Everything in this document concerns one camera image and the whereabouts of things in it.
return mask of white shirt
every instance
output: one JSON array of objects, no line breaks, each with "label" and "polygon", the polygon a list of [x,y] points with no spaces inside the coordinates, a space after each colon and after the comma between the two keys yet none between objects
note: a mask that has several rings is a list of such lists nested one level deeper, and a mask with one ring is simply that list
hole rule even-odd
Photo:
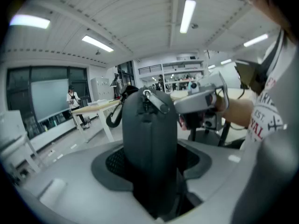
[{"label": "white shirt", "polygon": [[77,108],[77,107],[79,107],[80,105],[78,104],[78,102],[77,102],[77,100],[80,100],[79,99],[79,97],[78,97],[78,95],[77,95],[77,92],[74,92],[74,93],[67,93],[67,95],[66,95],[66,101],[74,101],[74,103],[72,104],[70,104],[70,106],[71,106],[71,109],[75,109],[75,108]]},{"label": "white shirt", "polygon": [[279,115],[268,91],[275,85],[276,81],[289,67],[295,51],[296,46],[289,39],[285,38],[276,66],[270,73],[264,90],[255,101],[246,139],[242,144],[241,149],[246,146],[246,143],[261,142],[263,138],[270,133],[284,127],[284,121]]}]

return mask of whiteboard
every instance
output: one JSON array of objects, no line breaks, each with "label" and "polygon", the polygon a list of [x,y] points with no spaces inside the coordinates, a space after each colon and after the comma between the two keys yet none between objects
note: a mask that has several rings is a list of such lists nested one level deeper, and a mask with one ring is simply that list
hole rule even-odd
[{"label": "whiteboard", "polygon": [[66,102],[68,88],[68,79],[31,83],[33,108],[38,123],[69,110]]}]

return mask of white cabinet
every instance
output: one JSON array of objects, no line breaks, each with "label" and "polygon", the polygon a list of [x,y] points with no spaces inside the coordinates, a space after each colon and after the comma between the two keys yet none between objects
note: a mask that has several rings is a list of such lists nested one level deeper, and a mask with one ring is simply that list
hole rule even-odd
[{"label": "white cabinet", "polygon": [[94,101],[99,99],[111,100],[114,99],[113,87],[110,87],[109,79],[93,78],[91,79]]}]

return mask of person in white shirt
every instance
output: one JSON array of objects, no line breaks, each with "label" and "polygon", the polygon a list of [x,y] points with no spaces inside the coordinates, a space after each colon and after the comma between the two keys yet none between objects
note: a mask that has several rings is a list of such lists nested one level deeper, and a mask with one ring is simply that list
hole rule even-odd
[{"label": "person in white shirt", "polygon": [[[77,92],[74,92],[74,86],[69,85],[69,90],[66,95],[66,101],[70,105],[70,108],[72,111],[77,110],[80,108],[80,105],[78,101],[80,101],[80,98],[77,95]],[[83,128],[88,129],[89,125],[86,123],[85,119],[83,118],[82,114],[77,115],[80,117],[82,123],[83,123]]]},{"label": "person in white shirt", "polygon": [[[299,38],[298,18],[292,12],[296,0],[242,0],[260,10],[284,31],[283,46],[274,69],[269,74],[262,92],[256,101],[247,99],[229,100],[229,108],[224,111],[223,98],[217,97],[216,108],[224,111],[223,117],[228,121],[248,128],[241,148],[252,142],[261,142],[267,135],[287,127],[281,118],[269,90],[275,86],[282,74],[291,64]],[[182,128],[186,129],[181,119]]]}]

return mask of ceiling beam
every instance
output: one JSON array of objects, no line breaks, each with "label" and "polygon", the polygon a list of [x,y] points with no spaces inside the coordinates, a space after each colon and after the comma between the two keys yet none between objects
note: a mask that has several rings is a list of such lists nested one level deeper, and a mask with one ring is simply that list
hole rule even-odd
[{"label": "ceiling beam", "polygon": [[178,0],[171,0],[171,27],[169,37],[169,48],[171,48],[176,32],[176,23],[178,15]]},{"label": "ceiling beam", "polygon": [[212,34],[212,36],[205,43],[205,47],[208,48],[216,39],[218,39],[223,33],[225,33],[225,31],[230,29],[247,12],[249,12],[251,8],[252,6],[250,4],[244,3],[243,6],[238,9],[238,11],[234,12],[234,14],[222,24],[221,28],[219,28],[214,34]]},{"label": "ceiling beam", "polygon": [[105,37],[111,43],[113,43],[116,47],[120,48],[121,50],[125,51],[126,53],[132,55],[133,52],[122,44],[118,39],[115,39],[111,33],[105,30],[102,26],[97,24],[95,21],[89,19],[84,14],[78,12],[76,9],[64,4],[58,0],[29,0],[29,3],[44,7],[46,9],[58,12],[62,15],[65,15],[80,24],[88,27],[89,29],[93,30],[94,32],[98,33],[102,37]]}]

